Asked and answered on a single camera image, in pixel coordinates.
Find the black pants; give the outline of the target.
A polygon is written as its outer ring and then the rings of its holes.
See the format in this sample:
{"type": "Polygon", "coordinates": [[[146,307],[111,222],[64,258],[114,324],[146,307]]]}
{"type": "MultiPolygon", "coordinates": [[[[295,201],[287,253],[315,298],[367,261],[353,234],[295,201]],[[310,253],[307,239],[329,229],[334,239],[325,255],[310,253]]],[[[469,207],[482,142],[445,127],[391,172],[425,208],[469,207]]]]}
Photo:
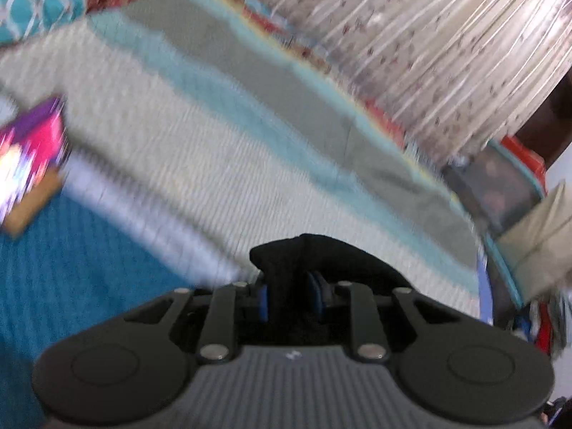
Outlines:
{"type": "Polygon", "coordinates": [[[334,303],[340,281],[365,285],[379,296],[411,286],[385,261],[326,235],[267,242],[252,248],[249,258],[266,289],[261,329],[272,346],[347,345],[350,307],[334,303]]]}

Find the floral beige curtain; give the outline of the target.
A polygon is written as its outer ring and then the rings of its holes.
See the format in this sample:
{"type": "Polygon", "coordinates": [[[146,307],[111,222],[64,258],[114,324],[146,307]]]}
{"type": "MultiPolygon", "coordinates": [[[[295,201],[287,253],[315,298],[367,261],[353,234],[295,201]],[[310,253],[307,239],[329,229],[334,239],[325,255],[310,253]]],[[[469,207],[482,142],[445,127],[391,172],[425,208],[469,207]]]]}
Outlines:
{"type": "Polygon", "coordinates": [[[571,66],[571,0],[259,0],[435,163],[516,132],[571,66]]]}

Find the teal patterned pillow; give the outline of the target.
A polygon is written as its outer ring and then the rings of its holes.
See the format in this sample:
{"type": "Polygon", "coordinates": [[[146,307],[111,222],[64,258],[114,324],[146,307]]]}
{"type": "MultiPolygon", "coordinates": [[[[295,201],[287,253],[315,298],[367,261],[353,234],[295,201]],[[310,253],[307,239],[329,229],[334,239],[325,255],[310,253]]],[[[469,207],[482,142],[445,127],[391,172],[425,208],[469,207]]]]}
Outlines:
{"type": "Polygon", "coordinates": [[[48,33],[86,11],[87,0],[1,0],[1,45],[48,33]]]}

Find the blue white patterned bedsheet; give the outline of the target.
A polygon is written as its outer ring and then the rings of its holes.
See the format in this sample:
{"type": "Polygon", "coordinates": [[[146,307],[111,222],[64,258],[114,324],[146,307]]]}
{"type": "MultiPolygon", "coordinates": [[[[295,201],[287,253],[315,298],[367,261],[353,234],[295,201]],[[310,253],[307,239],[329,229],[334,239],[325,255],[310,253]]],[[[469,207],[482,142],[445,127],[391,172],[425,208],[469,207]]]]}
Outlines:
{"type": "Polygon", "coordinates": [[[4,49],[21,109],[60,94],[62,196],[1,242],[1,424],[35,428],[51,343],[191,284],[253,278],[251,248],[328,235],[478,317],[455,198],[334,82],[225,0],[137,0],[4,49]]]}

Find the pink purple box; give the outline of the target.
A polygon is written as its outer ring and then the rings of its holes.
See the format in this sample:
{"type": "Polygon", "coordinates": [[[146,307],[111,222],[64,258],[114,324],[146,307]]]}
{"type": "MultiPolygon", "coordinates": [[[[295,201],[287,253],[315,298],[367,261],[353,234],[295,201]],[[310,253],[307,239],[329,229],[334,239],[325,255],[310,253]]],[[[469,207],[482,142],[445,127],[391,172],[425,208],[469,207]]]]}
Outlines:
{"type": "Polygon", "coordinates": [[[1,231],[21,236],[62,190],[66,101],[52,96],[1,127],[1,231]]]}

